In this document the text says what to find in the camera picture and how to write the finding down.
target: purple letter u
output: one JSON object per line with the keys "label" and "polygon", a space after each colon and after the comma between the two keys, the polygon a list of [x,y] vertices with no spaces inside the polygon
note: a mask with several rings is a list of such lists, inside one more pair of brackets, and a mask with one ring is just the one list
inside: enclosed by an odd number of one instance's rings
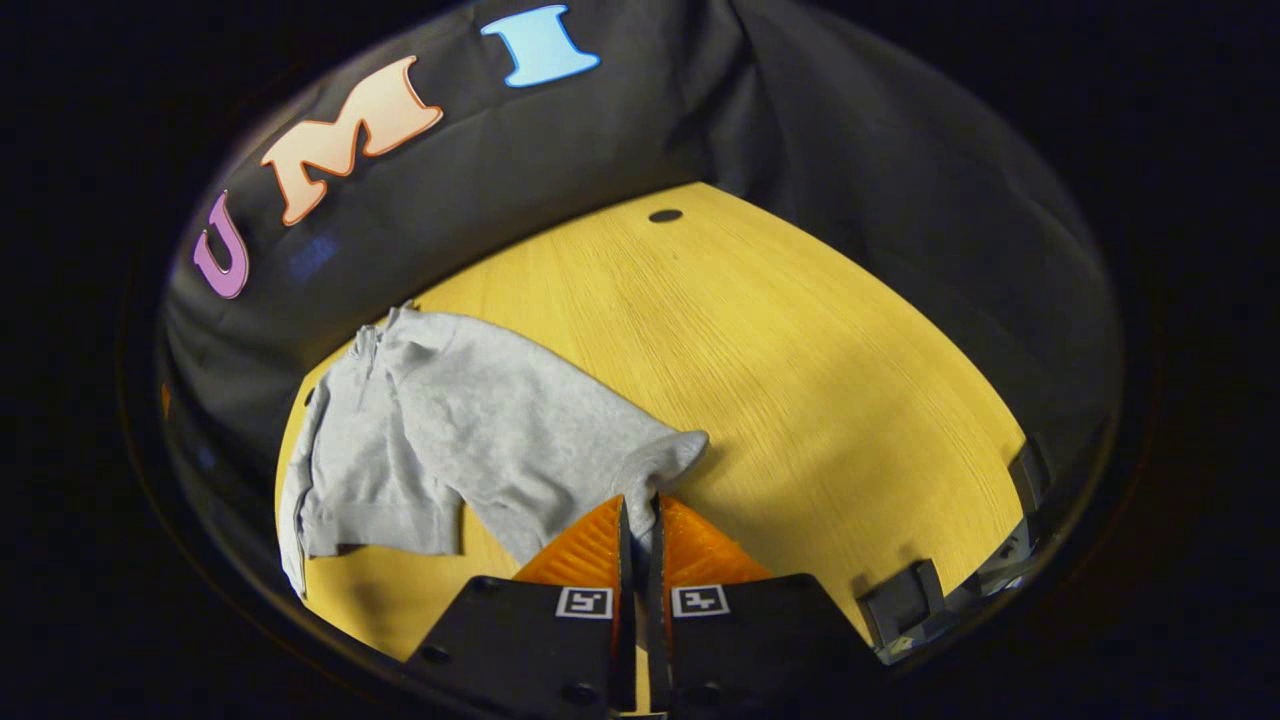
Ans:
{"label": "purple letter u", "polygon": [[214,259],[212,251],[209,250],[209,231],[201,232],[200,240],[196,241],[196,266],[205,274],[205,279],[209,281],[214,292],[230,300],[244,290],[244,281],[248,279],[248,251],[244,249],[244,241],[241,240],[236,225],[232,224],[232,217],[227,213],[225,190],[214,202],[214,209],[209,213],[209,223],[218,229],[219,240],[227,246],[227,251],[232,256],[232,266],[224,270]]}

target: blue letter i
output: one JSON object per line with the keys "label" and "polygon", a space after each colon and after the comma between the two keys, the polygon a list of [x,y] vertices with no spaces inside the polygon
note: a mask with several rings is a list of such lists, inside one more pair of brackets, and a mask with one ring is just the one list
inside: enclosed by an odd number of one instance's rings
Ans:
{"label": "blue letter i", "polygon": [[598,55],[582,53],[559,22],[564,5],[547,5],[494,20],[480,35],[497,35],[507,44],[516,72],[507,76],[511,87],[529,87],[589,70],[600,64]]}

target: table surface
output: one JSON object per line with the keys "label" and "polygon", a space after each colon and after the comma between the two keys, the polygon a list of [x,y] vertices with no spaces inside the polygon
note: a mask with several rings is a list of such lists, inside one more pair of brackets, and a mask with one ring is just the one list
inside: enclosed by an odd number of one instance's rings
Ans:
{"label": "table surface", "polygon": [[[664,209],[684,214],[649,220]],[[1021,519],[1007,465],[1023,432],[969,359],[859,265],[710,186],[573,219],[417,306],[516,331],[668,425],[705,429],[676,497],[774,574],[815,575],[864,638],[856,596],[927,557],[950,592]],[[300,387],[276,507],[302,401],[346,350]],[[462,555],[308,559],[306,603],[404,659],[468,578],[517,569],[463,509]]]}

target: peach letter m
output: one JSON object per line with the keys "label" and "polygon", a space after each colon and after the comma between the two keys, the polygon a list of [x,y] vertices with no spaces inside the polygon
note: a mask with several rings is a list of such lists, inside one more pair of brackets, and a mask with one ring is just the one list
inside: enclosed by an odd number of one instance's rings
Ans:
{"label": "peach letter m", "polygon": [[329,190],[325,181],[307,177],[306,165],[338,177],[351,174],[361,126],[369,133],[365,155],[372,158],[440,122],[444,113],[424,104],[408,82],[408,67],[416,60],[410,55],[360,81],[337,120],[302,120],[266,151],[262,165],[271,165],[280,183],[285,225],[305,218]]}

